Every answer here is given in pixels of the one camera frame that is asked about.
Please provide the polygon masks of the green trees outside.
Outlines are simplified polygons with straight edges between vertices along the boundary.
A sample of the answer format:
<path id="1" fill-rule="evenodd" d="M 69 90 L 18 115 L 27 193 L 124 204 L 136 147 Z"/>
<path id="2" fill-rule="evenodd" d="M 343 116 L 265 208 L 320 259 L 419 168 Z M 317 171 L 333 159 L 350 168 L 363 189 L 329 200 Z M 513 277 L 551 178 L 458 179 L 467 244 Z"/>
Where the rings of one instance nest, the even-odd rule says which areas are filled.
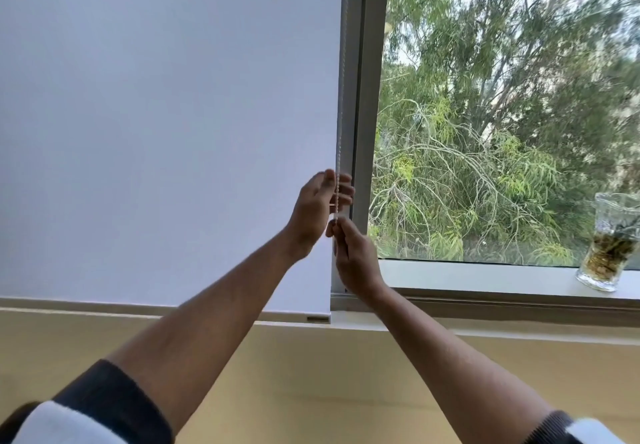
<path id="1" fill-rule="evenodd" d="M 387 0 L 381 258 L 575 267 L 640 191 L 640 0 Z"/>

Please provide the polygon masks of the white roller blind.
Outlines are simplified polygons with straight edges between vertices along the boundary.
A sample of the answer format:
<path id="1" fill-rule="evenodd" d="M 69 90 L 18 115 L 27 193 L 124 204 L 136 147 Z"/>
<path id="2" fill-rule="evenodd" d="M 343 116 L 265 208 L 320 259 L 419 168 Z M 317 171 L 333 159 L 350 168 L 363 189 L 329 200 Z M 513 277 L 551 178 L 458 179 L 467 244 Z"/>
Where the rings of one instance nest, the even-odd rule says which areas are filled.
<path id="1" fill-rule="evenodd" d="M 341 0 L 0 0 L 0 298 L 174 307 L 334 167 Z"/>

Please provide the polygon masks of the dried plant stems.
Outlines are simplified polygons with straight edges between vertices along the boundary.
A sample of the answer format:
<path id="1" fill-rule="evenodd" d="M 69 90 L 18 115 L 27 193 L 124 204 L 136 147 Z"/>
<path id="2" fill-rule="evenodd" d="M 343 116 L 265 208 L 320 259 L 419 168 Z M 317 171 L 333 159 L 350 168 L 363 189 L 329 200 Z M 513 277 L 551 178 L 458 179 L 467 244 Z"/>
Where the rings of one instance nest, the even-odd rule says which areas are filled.
<path id="1" fill-rule="evenodd" d="M 640 248 L 634 230 L 596 228 L 581 273 L 593 283 L 616 285 L 633 254 Z"/>

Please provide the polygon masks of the person's right hand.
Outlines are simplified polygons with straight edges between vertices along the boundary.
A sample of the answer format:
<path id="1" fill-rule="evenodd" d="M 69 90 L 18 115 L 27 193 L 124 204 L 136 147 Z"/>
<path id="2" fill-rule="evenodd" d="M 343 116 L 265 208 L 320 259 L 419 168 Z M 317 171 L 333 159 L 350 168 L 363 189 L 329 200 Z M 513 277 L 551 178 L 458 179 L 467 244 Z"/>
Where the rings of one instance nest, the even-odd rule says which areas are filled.
<path id="1" fill-rule="evenodd" d="M 376 310 L 390 289 L 382 277 L 372 240 L 350 220 L 350 238 L 333 238 L 333 253 L 342 284 L 370 309 Z"/>

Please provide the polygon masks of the person's right forearm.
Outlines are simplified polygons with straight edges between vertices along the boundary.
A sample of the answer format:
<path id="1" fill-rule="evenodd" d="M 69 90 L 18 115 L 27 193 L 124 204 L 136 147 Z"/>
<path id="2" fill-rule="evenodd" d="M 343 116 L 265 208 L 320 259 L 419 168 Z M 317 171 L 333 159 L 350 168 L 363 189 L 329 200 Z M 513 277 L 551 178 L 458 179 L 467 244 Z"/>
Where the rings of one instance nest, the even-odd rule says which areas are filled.
<path id="1" fill-rule="evenodd" d="M 554 409 L 382 280 L 360 298 L 408 357 L 462 444 L 522 444 Z"/>

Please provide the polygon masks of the dark white-cuffed sweater sleeve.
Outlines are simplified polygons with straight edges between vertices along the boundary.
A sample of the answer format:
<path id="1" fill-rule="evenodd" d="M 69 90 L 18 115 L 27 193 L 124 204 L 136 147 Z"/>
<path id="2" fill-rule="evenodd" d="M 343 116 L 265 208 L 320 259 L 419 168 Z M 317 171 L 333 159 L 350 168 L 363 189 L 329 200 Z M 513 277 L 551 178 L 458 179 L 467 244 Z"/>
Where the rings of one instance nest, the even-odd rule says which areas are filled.
<path id="1" fill-rule="evenodd" d="M 522 444 L 626 444 L 601 421 L 572 419 L 564 411 L 554 411 L 533 430 Z"/>
<path id="2" fill-rule="evenodd" d="M 104 359 L 51 400 L 23 404 L 0 424 L 0 444 L 174 443 L 155 403 Z"/>

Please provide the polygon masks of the person's left forearm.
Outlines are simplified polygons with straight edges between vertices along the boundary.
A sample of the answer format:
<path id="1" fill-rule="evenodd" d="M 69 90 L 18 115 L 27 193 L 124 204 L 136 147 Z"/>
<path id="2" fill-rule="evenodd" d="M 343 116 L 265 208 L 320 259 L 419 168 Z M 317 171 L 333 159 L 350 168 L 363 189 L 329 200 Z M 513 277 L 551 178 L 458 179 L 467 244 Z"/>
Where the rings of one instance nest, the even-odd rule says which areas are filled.
<path id="1" fill-rule="evenodd" d="M 324 232 L 289 223 L 226 275 L 108 360 L 144 391 L 178 434 L 211 390 L 292 266 Z"/>

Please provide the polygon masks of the person's left hand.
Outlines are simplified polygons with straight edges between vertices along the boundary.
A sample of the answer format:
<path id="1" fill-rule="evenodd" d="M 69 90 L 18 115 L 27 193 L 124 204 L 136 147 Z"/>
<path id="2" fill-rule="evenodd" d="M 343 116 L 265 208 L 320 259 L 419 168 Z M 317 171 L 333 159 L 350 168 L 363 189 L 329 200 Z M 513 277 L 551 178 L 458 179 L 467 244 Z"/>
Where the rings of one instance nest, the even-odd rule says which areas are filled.
<path id="1" fill-rule="evenodd" d="M 302 186 L 291 217 L 282 230 L 292 262 L 309 255 L 324 234 L 330 216 L 351 206 L 354 196 L 353 177 L 348 173 L 335 172 L 335 188 L 309 188 L 309 181 Z"/>

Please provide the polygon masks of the grey aluminium window frame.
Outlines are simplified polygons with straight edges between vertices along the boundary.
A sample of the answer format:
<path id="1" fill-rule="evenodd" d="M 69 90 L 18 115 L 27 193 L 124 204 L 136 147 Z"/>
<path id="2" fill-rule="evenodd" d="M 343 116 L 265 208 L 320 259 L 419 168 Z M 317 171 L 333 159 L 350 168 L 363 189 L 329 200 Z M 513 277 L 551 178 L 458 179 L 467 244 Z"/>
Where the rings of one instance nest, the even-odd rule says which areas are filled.
<path id="1" fill-rule="evenodd" d="M 356 188 L 348 215 L 360 230 L 369 233 L 387 0 L 343 0 L 343 4 L 339 107 L 344 112 L 339 120 L 339 171 L 351 172 Z M 577 281 L 575 274 L 582 261 L 575 267 L 559 267 L 379 258 L 383 278 L 408 300 L 640 307 L 640 250 L 630 259 L 613 293 Z"/>

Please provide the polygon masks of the clear glass vase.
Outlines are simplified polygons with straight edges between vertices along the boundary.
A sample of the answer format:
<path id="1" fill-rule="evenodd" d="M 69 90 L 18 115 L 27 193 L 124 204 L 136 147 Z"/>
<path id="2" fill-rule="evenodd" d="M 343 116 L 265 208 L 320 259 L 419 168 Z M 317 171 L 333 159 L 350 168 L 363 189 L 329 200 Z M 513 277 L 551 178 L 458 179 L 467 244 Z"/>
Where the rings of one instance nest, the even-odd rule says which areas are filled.
<path id="1" fill-rule="evenodd" d="M 575 278 L 594 290 L 613 293 L 640 250 L 640 193 L 597 193 L 594 204 L 593 235 Z"/>

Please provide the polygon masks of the white window sill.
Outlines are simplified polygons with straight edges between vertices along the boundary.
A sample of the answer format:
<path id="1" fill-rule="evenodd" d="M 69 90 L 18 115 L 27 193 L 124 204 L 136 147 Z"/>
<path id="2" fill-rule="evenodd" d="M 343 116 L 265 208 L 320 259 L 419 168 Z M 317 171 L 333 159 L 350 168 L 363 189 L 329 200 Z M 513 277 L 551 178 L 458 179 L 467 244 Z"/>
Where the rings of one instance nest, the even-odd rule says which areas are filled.
<path id="1" fill-rule="evenodd" d="M 640 307 L 454 301 L 411 297 L 409 302 L 458 336 L 637 347 Z M 169 306 L 83 303 L 0 297 L 0 312 L 156 320 Z M 350 295 L 334 295 L 330 313 L 263 311 L 259 325 L 385 331 L 380 318 Z"/>

